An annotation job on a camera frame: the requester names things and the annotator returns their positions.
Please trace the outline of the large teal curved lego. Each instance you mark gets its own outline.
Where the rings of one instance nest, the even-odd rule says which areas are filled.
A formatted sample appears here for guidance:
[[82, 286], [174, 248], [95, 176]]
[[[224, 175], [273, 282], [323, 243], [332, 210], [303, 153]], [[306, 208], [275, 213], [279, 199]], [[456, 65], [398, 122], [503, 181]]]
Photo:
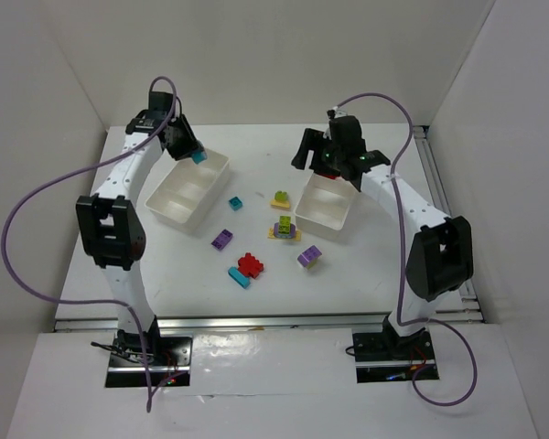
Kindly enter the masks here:
[[202, 163], [203, 161], [205, 161], [207, 159], [207, 152], [205, 150], [198, 150], [198, 151], [195, 151], [192, 155], [191, 155], [191, 160], [196, 164], [200, 164]]

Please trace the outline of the yellow lego base piece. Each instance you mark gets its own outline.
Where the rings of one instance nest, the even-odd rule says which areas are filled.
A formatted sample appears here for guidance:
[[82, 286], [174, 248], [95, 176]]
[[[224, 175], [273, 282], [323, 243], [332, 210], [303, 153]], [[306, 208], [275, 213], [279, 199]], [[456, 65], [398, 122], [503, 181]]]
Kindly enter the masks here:
[[274, 209], [283, 209], [283, 210], [290, 210], [291, 209], [291, 204], [290, 204], [290, 201], [288, 198], [286, 199], [277, 199], [277, 198], [273, 198], [271, 201], [270, 201], [270, 206]]

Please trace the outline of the pale yellow lego plate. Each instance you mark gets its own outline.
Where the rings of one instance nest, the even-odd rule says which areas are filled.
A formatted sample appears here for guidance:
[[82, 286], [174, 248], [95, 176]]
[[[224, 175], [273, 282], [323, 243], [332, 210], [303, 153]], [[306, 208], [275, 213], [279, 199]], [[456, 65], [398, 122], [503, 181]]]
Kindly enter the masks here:
[[276, 234], [274, 228], [270, 228], [267, 232], [267, 238], [272, 240], [283, 241], [301, 241], [302, 231], [294, 229], [293, 234]]

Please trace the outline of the lime green lego brick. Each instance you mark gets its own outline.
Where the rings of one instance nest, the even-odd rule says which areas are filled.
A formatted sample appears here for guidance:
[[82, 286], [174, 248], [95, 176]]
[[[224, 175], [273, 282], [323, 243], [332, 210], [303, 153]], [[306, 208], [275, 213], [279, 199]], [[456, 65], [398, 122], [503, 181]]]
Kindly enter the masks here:
[[279, 221], [275, 226], [276, 234], [293, 234], [293, 224], [291, 222], [291, 217], [282, 215], [279, 217]]

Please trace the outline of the purple lego plate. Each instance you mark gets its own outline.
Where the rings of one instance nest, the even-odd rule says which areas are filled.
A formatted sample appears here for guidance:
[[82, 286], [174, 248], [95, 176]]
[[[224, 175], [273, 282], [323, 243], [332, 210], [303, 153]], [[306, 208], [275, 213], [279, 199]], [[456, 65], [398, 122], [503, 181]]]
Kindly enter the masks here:
[[210, 245], [214, 249], [222, 251], [231, 242], [232, 238], [233, 234], [229, 230], [224, 229], [218, 234]]

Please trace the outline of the green leaf lego piece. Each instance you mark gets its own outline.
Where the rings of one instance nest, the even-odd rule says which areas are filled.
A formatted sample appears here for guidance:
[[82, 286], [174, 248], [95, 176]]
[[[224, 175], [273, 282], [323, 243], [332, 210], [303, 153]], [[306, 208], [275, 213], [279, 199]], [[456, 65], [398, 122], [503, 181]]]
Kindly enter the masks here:
[[274, 194], [274, 199], [277, 201], [277, 202], [281, 202], [281, 203], [284, 203], [284, 202], [287, 202], [288, 201], [288, 195], [285, 191], [282, 191], [282, 190], [279, 190], [279, 191], [276, 191], [275, 194]]

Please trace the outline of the purple curved lego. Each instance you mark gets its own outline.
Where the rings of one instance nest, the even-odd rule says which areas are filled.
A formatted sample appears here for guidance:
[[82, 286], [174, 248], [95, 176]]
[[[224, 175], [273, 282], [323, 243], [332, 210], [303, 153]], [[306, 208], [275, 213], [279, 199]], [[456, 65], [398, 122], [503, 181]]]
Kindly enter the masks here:
[[276, 222], [273, 227], [273, 235], [276, 239], [295, 239], [297, 237], [296, 225], [293, 223], [281, 225], [279, 222]]

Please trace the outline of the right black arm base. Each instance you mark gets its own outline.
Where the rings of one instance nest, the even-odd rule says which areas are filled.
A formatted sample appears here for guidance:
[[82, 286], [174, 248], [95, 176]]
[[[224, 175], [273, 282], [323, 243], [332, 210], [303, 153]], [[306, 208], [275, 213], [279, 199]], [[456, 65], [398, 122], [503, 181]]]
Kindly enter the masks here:
[[418, 380], [439, 379], [428, 331], [398, 348], [390, 348], [381, 333], [354, 333], [352, 345], [344, 351], [354, 358], [358, 383], [405, 382], [415, 374]]

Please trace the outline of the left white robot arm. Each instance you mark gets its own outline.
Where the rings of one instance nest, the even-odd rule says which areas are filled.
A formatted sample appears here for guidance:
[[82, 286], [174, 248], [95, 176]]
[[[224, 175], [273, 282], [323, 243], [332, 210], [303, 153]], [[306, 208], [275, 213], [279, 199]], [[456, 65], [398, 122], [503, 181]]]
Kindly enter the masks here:
[[150, 91], [148, 107], [126, 126], [122, 153], [110, 174], [93, 194], [76, 202], [83, 250], [102, 269], [113, 299], [124, 303], [118, 310], [113, 342], [113, 350], [124, 357], [140, 354], [151, 359], [161, 349], [156, 315], [146, 299], [139, 265], [146, 235], [136, 202], [164, 153], [196, 165], [207, 158], [180, 112], [180, 99], [168, 92]]

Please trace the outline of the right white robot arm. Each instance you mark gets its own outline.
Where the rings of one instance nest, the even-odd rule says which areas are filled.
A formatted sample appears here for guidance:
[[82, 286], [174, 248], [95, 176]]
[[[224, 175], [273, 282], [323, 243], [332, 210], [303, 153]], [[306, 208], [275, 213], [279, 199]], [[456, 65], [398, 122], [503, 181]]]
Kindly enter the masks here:
[[344, 179], [397, 222], [397, 304], [382, 321], [382, 331], [355, 344], [354, 354], [364, 361], [407, 359], [444, 295], [458, 290], [474, 273], [469, 222], [432, 206], [397, 175], [385, 154], [368, 150], [361, 124], [351, 115], [330, 119], [326, 131], [307, 128], [291, 164]]

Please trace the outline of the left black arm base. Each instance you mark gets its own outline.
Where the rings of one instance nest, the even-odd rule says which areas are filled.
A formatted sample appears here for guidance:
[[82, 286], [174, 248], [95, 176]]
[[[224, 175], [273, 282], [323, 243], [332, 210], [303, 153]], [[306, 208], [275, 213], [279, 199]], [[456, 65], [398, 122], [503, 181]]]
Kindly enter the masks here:
[[[144, 356], [137, 349], [121, 348], [115, 340], [111, 344], [91, 342], [93, 348], [105, 351], [109, 355], [104, 386], [109, 389], [144, 388], [146, 386]], [[162, 336], [156, 345], [156, 352], [147, 351], [147, 364], [153, 388], [188, 387], [190, 384], [190, 365], [192, 358], [193, 336]]]

